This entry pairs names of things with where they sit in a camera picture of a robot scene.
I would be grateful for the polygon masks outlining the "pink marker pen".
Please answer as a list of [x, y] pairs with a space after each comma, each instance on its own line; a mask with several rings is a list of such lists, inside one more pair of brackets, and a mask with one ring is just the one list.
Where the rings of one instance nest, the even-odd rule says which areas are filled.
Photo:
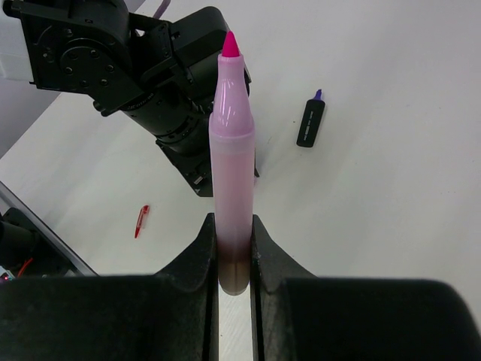
[[233, 32], [227, 32], [217, 64], [209, 141], [219, 283], [236, 296], [250, 282], [256, 137], [244, 57]]

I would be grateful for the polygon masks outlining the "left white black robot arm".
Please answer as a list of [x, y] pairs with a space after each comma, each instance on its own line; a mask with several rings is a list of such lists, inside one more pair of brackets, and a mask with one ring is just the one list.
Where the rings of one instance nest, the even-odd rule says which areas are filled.
[[229, 30], [219, 9], [169, 22], [122, 1], [3, 1], [1, 22], [29, 83], [87, 95], [104, 117], [123, 112], [198, 196], [212, 196], [208, 120]]

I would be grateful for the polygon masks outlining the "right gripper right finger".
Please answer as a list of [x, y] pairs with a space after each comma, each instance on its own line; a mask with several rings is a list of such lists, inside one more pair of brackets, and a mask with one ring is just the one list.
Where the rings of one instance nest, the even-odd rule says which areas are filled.
[[292, 360], [292, 321], [285, 282], [316, 278], [269, 235], [260, 217], [253, 217], [250, 304], [254, 360]]

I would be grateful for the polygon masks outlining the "black purple highlighter pen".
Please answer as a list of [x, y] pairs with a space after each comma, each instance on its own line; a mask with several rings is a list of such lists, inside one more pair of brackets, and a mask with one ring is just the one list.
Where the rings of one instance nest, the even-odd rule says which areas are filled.
[[306, 148], [314, 146], [324, 110], [325, 102], [322, 99], [322, 89], [318, 89], [315, 96], [306, 102], [296, 139], [297, 146]]

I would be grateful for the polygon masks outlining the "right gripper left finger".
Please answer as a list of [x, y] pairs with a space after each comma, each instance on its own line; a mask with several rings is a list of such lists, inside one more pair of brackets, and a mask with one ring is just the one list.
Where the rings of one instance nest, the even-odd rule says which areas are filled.
[[214, 215], [195, 240], [155, 274], [162, 282], [161, 360], [219, 359], [219, 288]]

